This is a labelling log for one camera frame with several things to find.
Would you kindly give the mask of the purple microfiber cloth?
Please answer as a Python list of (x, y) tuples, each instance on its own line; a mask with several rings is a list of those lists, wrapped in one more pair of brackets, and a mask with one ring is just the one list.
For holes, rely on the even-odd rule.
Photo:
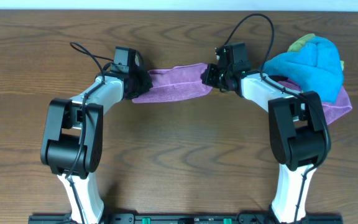
[(196, 63), (169, 69), (149, 70), (153, 87), (132, 102), (166, 103), (205, 96), (212, 90), (201, 81), (201, 75), (207, 67), (205, 63)]

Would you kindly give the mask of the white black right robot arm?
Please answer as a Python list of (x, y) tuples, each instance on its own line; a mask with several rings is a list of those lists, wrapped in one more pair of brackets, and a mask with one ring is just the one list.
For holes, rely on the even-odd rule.
[(319, 95), (287, 89), (262, 72), (234, 73), (215, 64), (208, 65), (201, 80), (219, 90), (235, 91), (268, 112), (270, 147), (279, 163), (271, 210), (278, 223), (304, 222), (311, 178), (331, 148)]

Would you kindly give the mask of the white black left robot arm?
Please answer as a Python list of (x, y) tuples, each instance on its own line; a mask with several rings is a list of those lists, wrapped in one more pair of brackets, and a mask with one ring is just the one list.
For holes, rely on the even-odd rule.
[(40, 159), (63, 184), (71, 213), (48, 222), (102, 222), (104, 202), (96, 169), (103, 150), (104, 115), (118, 102), (137, 98), (151, 87), (151, 77), (143, 68), (116, 66), (103, 70), (83, 93), (50, 102)]

